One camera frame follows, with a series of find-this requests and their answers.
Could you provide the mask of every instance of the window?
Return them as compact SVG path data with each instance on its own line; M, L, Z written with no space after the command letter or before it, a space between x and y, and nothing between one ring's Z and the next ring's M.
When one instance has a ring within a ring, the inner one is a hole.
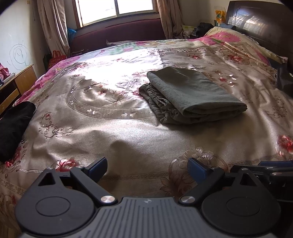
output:
M115 17L157 12L156 0L73 0L76 20L86 26Z

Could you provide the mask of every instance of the black cloth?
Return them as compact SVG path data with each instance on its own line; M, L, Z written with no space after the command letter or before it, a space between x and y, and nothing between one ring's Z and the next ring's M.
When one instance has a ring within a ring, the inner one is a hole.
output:
M287 64L280 64L279 62L268 58L271 67L278 70L276 74L276 88L283 91L293 98L293 77L288 71Z
M212 28L214 28L212 24L201 22L196 28L195 37L196 38L203 37Z
M10 108L0 120L0 161L10 160L32 119L36 107L31 102L22 102Z

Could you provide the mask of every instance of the red shopping bag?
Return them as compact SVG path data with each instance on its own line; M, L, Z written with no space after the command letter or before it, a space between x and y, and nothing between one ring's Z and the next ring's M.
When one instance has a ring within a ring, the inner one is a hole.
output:
M53 58L50 59L48 69L51 69L58 62L66 59L66 55L61 55L60 51L53 51Z
M10 76L8 68L5 68L1 63L0 63L0 74L3 75L3 79L6 79L7 77Z

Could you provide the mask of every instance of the window frame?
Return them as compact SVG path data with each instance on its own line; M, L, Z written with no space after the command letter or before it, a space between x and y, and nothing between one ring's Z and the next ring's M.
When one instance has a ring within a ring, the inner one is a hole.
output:
M103 19L99 19L99 20L96 20L96 21L93 21L93 22L83 24L82 16L81 16L81 13L80 13L80 8L79 8L79 0L72 0L73 12L74 12L74 17L75 17L75 22L76 22L77 29L80 29L80 28L82 28L84 26L88 26L88 25L91 25L91 24L94 24L94 23L97 23L97 22L102 22L104 20L109 20L109 19L115 19L115 18L119 18L119 17L122 17L122 16L131 16L131 15L137 15L137 14L142 14L142 13L156 13L156 12L159 12L156 0L152 0L153 10L136 11L136 12L123 13L123 14L119 13L118 1L114 0L114 3L115 3L115 10L116 10L116 15L115 16L110 16L110 17L107 17L107 18L103 18Z

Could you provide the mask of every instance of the pile of clothes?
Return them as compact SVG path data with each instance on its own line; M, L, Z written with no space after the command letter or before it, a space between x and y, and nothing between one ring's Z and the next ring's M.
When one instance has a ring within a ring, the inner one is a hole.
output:
M166 67L147 73L139 93L161 123L192 124L239 115L247 106L202 73Z
M5 68L0 63L0 85L3 84L3 81L10 76L8 68Z
M35 110L33 103L22 102L8 109L0 119L0 162L13 158Z

